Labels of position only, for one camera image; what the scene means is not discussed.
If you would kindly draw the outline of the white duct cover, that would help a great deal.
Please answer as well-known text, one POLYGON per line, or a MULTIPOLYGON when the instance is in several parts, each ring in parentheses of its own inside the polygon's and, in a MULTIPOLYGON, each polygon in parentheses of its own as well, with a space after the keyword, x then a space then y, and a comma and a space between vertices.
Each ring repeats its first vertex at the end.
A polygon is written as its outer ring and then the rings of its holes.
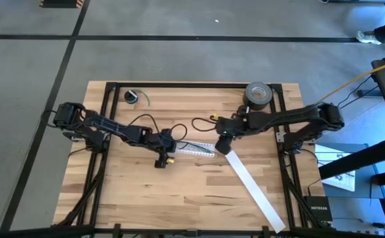
POLYGON ((281 232, 286 228, 285 223, 282 221, 277 211, 273 208, 265 194, 262 192, 258 184, 255 182, 251 174, 248 172, 241 159, 237 156, 234 150, 225 155, 228 163, 235 171, 247 191, 250 193, 252 199, 256 205, 262 211, 267 221, 276 233, 281 232))

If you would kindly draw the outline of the black network switch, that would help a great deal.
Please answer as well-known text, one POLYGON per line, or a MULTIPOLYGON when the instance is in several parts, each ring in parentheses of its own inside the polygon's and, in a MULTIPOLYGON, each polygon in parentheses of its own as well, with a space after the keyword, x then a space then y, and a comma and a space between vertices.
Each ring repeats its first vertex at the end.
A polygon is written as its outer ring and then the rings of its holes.
POLYGON ((309 205, 312 213, 323 222, 332 222, 332 215, 329 200, 326 196, 305 196, 305 201, 309 205))

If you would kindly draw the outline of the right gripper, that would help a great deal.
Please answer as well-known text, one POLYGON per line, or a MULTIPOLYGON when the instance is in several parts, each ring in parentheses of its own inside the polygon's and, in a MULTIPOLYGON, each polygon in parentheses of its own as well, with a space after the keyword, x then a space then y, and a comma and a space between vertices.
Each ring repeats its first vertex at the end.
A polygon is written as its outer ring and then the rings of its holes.
POLYGON ((230 136, 238 136, 242 135, 246 128, 247 119, 244 117, 234 117, 230 118, 230 126, 224 133, 217 133, 223 136, 218 138, 216 142, 215 149, 220 153, 227 155, 231 150, 231 143, 233 137, 230 136))

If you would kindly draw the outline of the white paper with markers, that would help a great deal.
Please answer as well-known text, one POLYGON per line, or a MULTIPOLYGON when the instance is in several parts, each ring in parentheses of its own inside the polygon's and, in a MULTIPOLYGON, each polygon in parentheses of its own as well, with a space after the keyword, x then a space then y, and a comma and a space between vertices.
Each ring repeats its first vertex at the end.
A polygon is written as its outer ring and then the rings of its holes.
MULTIPOLYGON (((332 161, 336 161, 349 155, 344 151, 337 149, 332 149, 322 145, 315 145, 315 154, 318 158, 318 167, 322 167, 325 164, 328 164, 332 161)), ((334 177, 327 178, 322 180, 324 185, 330 185, 336 188, 347 190, 350 192, 355 191, 355 171, 350 171, 340 175, 335 175, 334 177)))

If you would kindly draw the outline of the white slotted cable duct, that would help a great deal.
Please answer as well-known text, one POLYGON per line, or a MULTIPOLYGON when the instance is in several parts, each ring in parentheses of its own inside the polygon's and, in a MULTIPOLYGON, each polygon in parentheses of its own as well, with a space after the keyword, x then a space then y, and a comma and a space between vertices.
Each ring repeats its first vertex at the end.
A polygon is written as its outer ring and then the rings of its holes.
POLYGON ((198 155, 204 157, 215 156, 215 145, 211 143, 200 143, 195 141, 183 141, 183 148, 177 150, 176 153, 189 155, 198 155))

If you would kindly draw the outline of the grey duct tape roll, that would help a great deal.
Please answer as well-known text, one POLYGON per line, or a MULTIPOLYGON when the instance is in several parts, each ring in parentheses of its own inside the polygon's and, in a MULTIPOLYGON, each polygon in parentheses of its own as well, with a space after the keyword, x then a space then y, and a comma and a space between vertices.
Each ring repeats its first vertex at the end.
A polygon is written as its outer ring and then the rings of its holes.
POLYGON ((252 110, 264 109, 273 99, 273 91, 268 84, 252 82, 245 88, 243 103, 252 110))

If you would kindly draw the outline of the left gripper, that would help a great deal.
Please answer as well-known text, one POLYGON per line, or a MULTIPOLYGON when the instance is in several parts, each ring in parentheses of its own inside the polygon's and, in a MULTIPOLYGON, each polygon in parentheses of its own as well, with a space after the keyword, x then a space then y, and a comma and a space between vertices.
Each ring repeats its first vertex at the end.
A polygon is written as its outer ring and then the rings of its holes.
POLYGON ((173 153, 183 148, 183 141, 175 141, 171 135, 171 129, 163 129, 159 133, 151 135, 151 147, 155 151, 173 153))

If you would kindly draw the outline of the black metal base bar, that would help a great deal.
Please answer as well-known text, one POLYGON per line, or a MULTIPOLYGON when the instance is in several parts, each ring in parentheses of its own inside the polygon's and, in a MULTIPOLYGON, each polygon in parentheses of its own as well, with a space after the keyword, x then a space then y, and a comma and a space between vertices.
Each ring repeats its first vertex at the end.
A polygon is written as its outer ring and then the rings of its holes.
POLYGON ((318 0, 321 3, 360 3, 360 4, 383 4, 385 0, 318 0))

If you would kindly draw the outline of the black orange floor object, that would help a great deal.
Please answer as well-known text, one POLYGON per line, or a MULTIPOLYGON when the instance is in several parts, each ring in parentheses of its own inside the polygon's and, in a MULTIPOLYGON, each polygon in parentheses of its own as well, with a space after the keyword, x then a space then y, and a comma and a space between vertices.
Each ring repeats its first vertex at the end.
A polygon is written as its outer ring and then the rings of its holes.
POLYGON ((81 8, 84 0, 40 0, 42 8, 81 8))

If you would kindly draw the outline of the person's shoe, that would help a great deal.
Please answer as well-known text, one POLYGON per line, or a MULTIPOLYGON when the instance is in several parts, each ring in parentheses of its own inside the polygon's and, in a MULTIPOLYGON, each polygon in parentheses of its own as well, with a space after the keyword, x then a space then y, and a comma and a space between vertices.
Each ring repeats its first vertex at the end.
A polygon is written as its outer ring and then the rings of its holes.
POLYGON ((376 38, 374 31, 358 31, 356 39, 364 44, 381 45, 381 42, 376 38))

